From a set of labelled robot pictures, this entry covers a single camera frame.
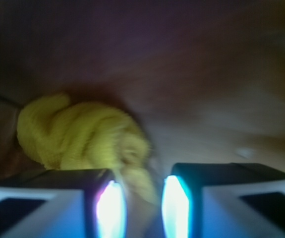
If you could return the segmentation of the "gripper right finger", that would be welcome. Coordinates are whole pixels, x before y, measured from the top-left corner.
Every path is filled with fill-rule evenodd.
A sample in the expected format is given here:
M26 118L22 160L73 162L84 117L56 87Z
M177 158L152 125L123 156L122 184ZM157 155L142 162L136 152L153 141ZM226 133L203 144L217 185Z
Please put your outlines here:
M168 238L285 238L285 172L256 163L177 163L161 210Z

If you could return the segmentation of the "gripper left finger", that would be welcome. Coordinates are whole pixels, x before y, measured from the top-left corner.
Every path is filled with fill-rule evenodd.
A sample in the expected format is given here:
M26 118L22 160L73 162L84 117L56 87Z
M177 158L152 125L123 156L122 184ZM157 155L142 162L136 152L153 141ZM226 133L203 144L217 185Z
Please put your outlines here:
M109 169L0 180L0 238L123 238L126 226L125 195Z

